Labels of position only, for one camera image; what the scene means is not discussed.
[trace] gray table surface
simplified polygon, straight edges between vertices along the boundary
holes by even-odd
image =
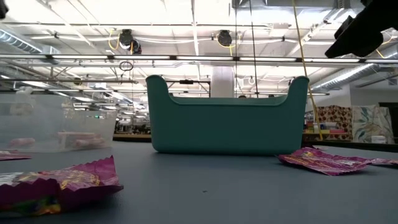
[[[397,159],[398,154],[324,147],[331,154]],[[76,212],[0,223],[398,223],[398,168],[369,166],[329,177],[275,157],[156,153],[149,143],[36,153],[2,161],[0,172],[54,170],[114,155],[123,191]]]

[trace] yellow cable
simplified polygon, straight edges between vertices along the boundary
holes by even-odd
[[[305,76],[308,78],[308,74],[307,74],[307,67],[305,66],[305,60],[304,60],[304,51],[303,51],[303,45],[301,43],[301,35],[300,35],[300,29],[299,29],[299,22],[297,20],[297,11],[296,11],[296,2],[295,0],[292,0],[292,4],[293,4],[293,9],[294,9],[294,19],[296,21],[296,29],[297,29],[297,35],[298,35],[298,42],[300,44],[300,52],[301,52],[301,58],[303,61],[303,67],[304,67],[304,74]],[[308,91],[310,93],[310,98],[311,98],[311,102],[312,102],[312,106],[313,106],[313,113],[315,116],[315,120],[317,121],[318,124],[318,130],[319,130],[319,138],[321,139],[321,141],[323,141],[323,136],[322,136],[322,131],[321,131],[321,124],[319,122],[319,117],[318,117],[318,110],[317,110],[317,106],[315,105],[315,100],[313,100],[313,95],[312,95],[312,90],[310,85],[308,85]]]
[[[229,48],[229,52],[230,52],[230,54],[231,54],[231,56],[232,56],[232,48],[236,47],[236,44],[235,44],[234,46],[228,46],[228,47],[226,47],[226,46],[220,44],[220,42],[218,41],[218,34],[216,35],[216,40],[217,40],[218,45],[220,45],[220,46],[222,46],[222,47],[224,47],[224,48]]]
[[[390,38],[388,41],[382,43],[381,45],[388,44],[388,43],[391,42],[393,39],[394,39],[394,38],[391,36],[391,38]],[[381,58],[385,58],[385,57],[383,56],[383,54],[380,53],[379,49],[376,49],[376,52],[380,55]]]
[[[132,51],[133,45],[134,45],[134,43],[133,43],[133,41],[131,41],[131,45],[130,45],[130,54],[133,54],[133,51]]]
[[[111,32],[109,33],[109,37],[112,37],[112,33],[113,33],[113,30],[111,30]],[[113,46],[112,46],[112,44],[111,44],[111,39],[108,40],[109,47],[110,47],[112,50],[117,50],[117,49],[119,48],[119,41],[120,41],[120,34],[118,35],[118,43],[116,44],[116,47],[113,47]]]
[[[383,54],[380,53],[379,49],[376,49],[376,52],[380,55],[381,58],[385,58]]]
[[[393,40],[393,38],[392,38],[392,36],[391,36],[391,38],[390,38],[388,41],[382,43],[381,45],[388,44],[388,43],[391,42],[392,40]]]

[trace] industrial ceiling structure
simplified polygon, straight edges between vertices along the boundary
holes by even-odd
[[[125,90],[123,96],[117,97],[122,93],[115,95],[118,101],[125,100],[126,96],[130,99],[126,103],[144,103],[145,78],[149,75],[162,75],[167,81],[210,81],[212,68],[226,65],[233,67],[236,73],[237,94],[256,92],[255,74],[258,92],[285,93],[293,77],[304,75],[301,63],[276,59],[268,63],[260,61],[255,67],[252,60],[156,60],[151,57],[120,60],[117,56],[132,52],[120,47],[118,37],[122,30],[131,29],[131,35],[141,47],[140,56],[249,58],[255,52],[256,57],[299,58],[301,41],[305,58],[325,58],[325,51],[335,41],[334,33],[341,23],[364,8],[359,0],[296,2],[300,38],[297,37],[291,0],[252,0],[252,12],[250,2],[244,0],[8,0],[6,4],[10,11],[0,24],[0,50],[2,54],[24,54],[26,58],[2,59],[0,71],[2,78],[10,79],[113,80],[112,83],[55,82],[44,85],[72,90]],[[217,39],[221,30],[227,30],[232,38],[229,47]],[[379,53],[368,58],[381,58],[380,54],[383,58],[395,58],[398,33],[389,29],[383,36],[385,42]],[[18,40],[29,43],[29,47]],[[29,58],[35,54],[82,57]],[[95,60],[84,55],[113,57]],[[388,78],[395,72],[388,69],[389,64],[358,64],[356,62],[363,59],[354,55],[341,59],[346,60],[345,63],[337,60],[308,65],[308,76],[315,91],[332,90],[343,82],[360,80],[362,76],[375,80]],[[134,68],[121,70],[123,61]],[[40,84],[33,86],[45,88]],[[208,97],[208,89],[199,83],[185,85],[177,82],[170,91],[180,96]],[[104,102],[109,102],[109,97],[113,96],[92,93],[92,97],[95,93],[96,99],[104,99]]]

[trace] ceiling pipe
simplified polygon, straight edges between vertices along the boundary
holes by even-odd
[[[100,49],[98,49],[97,47],[95,47],[95,44],[91,43],[83,34],[81,34],[80,32],[78,32],[70,23],[68,23],[60,14],[58,14],[57,12],[55,12],[51,6],[48,3],[44,3],[42,0],[36,0],[39,4],[41,4],[43,7],[45,7],[46,9],[48,9],[49,11],[51,11],[52,13],[54,13],[56,16],[58,16],[62,22],[65,24],[65,26],[71,28],[72,31],[74,31],[74,33],[79,36],[81,39],[83,39],[90,47],[96,49],[99,53],[102,54],[102,51]]]
[[[18,62],[19,65],[27,65],[30,67],[73,67],[73,68],[119,68],[120,63],[90,63],[90,62],[80,62],[80,63],[73,63],[73,62],[60,62],[59,64],[53,65],[50,63],[21,63]],[[199,62],[200,65],[234,65],[235,62]],[[155,68],[178,68],[181,65],[196,65],[193,62],[177,62],[170,65],[156,65]],[[253,65],[252,62],[239,62],[239,65]],[[286,66],[286,67],[301,67],[302,64],[296,62],[257,62],[257,65],[263,66]],[[324,68],[354,68],[357,67],[357,63],[306,63],[307,67],[324,67]],[[134,68],[153,68],[153,64],[139,64],[135,63]]]
[[[398,45],[389,47],[381,52],[384,58],[398,58]],[[311,90],[331,90],[336,87],[348,84],[360,78],[373,75],[380,72],[382,67],[376,63],[369,63],[355,68],[340,70],[332,75],[327,76],[322,81],[312,84]]]
[[[3,22],[4,25],[11,26],[11,27],[64,27],[65,24],[58,24],[58,23],[39,23],[39,22]],[[90,26],[92,28],[108,28],[108,29],[130,29],[132,27],[169,27],[169,28],[178,28],[178,27],[185,27],[187,29],[192,28],[192,24],[69,24],[72,27],[87,27]],[[230,27],[235,28],[235,24],[197,24],[197,27]],[[264,28],[267,27],[266,25],[262,24],[254,24],[254,28]],[[243,28],[250,28],[249,24],[246,25],[237,25],[237,27]]]

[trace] wall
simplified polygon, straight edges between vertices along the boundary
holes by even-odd
[[[377,105],[378,103],[398,103],[398,91],[352,88],[351,103],[353,106],[369,106]]]
[[[341,90],[331,90],[329,91],[328,96],[314,96],[316,106],[343,106],[343,107],[351,107],[351,97],[350,97],[350,87],[349,85],[344,85],[341,87]],[[305,111],[312,111],[312,102],[311,99],[307,100],[307,105],[305,107]]]

